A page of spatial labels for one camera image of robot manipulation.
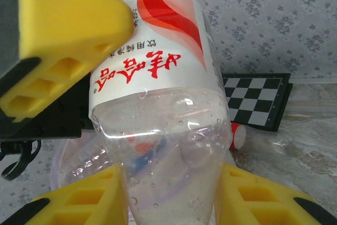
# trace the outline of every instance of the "water droplet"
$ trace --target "water droplet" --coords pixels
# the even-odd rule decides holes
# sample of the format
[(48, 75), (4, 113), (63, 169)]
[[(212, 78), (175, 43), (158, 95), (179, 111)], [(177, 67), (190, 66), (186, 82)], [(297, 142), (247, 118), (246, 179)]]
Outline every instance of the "water droplet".
[(200, 216), (200, 217), (197, 218), (197, 221), (207, 222), (207, 219), (203, 216)]
[(190, 203), (188, 203), (188, 207), (193, 208), (193, 209), (197, 208), (198, 207), (198, 201), (197, 200), (191, 201)]
[(138, 204), (138, 199), (137, 199), (137, 198), (131, 197), (130, 199), (131, 199), (131, 202), (132, 202), (132, 204), (133, 204), (134, 206)]
[(135, 178), (133, 178), (133, 177), (131, 177), (130, 179), (129, 179), (129, 183), (130, 183), (130, 186), (135, 186), (136, 185), (136, 180), (135, 180)]
[(147, 90), (145, 90), (144, 92), (140, 92), (138, 95), (141, 100), (144, 99), (147, 96)]

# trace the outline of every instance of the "floral wallpaper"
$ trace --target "floral wallpaper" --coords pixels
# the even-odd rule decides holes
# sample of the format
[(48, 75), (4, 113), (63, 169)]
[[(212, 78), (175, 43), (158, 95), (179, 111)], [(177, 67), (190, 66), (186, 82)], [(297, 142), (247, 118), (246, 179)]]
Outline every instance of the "floral wallpaper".
[(206, 5), (223, 72), (337, 77), (337, 0), (208, 0)]

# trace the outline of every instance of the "red chinese text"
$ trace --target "red chinese text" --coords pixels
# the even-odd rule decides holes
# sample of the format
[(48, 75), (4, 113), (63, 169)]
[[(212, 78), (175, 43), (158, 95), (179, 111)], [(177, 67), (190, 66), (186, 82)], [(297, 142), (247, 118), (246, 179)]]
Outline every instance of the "red chinese text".
[(110, 72), (109, 68), (101, 70), (101, 80), (97, 80), (95, 83), (98, 84), (98, 92), (101, 91), (105, 82), (111, 78), (113, 78), (116, 74), (116, 71)]
[(168, 58), (166, 59), (165, 63), (163, 61), (163, 51), (157, 51), (154, 52), (148, 52), (146, 57), (152, 58), (151, 60), (151, 69), (148, 69), (147, 71), (150, 71), (152, 73), (152, 77), (154, 79), (158, 78), (158, 69), (165, 67), (165, 69), (170, 69), (170, 64), (173, 63), (175, 66), (177, 66), (177, 60), (181, 57), (181, 55), (174, 55), (174, 54), (168, 54)]
[(133, 58), (133, 59), (126, 59), (124, 62), (124, 68), (125, 68), (125, 71), (118, 71), (117, 73), (118, 74), (122, 74), (126, 77), (126, 83), (129, 84), (129, 82), (131, 81), (131, 78), (133, 76), (133, 74), (136, 72), (136, 71), (139, 71), (143, 68), (145, 68), (145, 62), (141, 62), (141, 63), (138, 63), (136, 62), (136, 59)]
[[(134, 50), (134, 45), (132, 48), (127, 48), (127, 50)], [(181, 58), (181, 55), (177, 54), (168, 54), (167, 58), (163, 58), (163, 51), (157, 52), (148, 52), (146, 54), (146, 58), (151, 59), (151, 63), (147, 67), (147, 71), (151, 72), (151, 77), (154, 79), (158, 78), (158, 69), (165, 68), (166, 70), (170, 70), (172, 64), (177, 66), (177, 60)], [(127, 58), (124, 62), (124, 69), (123, 70), (113, 70), (110, 71), (109, 68), (105, 68), (101, 70), (100, 79), (97, 80), (95, 83), (98, 84), (98, 92), (100, 92), (105, 85), (106, 81), (112, 79), (116, 74), (120, 74), (126, 77), (126, 83), (129, 84), (135, 72), (145, 69), (146, 62), (142, 61), (138, 63), (135, 58)]]

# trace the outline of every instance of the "clear plastic container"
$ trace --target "clear plastic container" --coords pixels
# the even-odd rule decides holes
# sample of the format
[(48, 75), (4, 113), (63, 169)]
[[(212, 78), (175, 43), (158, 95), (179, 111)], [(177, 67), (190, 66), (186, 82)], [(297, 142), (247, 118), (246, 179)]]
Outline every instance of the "clear plastic container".
[(125, 1), (135, 33), (92, 72), (90, 118), (138, 225), (206, 225), (233, 137), (204, 3)]
[[(229, 151), (225, 162), (235, 165)], [(57, 140), (50, 173), (51, 190), (89, 177), (110, 165), (112, 163), (106, 153), (105, 144), (96, 137), (95, 132), (83, 132), (79, 139)], [(129, 224), (134, 224), (130, 210)], [(214, 211), (210, 225), (215, 225)]]

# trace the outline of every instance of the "gray patterned background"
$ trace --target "gray patterned background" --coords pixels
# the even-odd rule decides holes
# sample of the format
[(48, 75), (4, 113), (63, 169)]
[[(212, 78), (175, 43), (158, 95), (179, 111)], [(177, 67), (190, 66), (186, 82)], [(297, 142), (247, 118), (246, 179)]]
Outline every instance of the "gray patterned background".
[[(42, 141), (39, 154), (18, 178), (13, 181), (0, 178), (0, 223), (24, 204), (51, 190), (49, 174), (56, 144), (51, 140)], [(18, 155), (6, 156), (0, 162), (0, 172), (17, 160)]]
[(337, 0), (209, 0), (207, 12), (224, 72), (337, 77)]

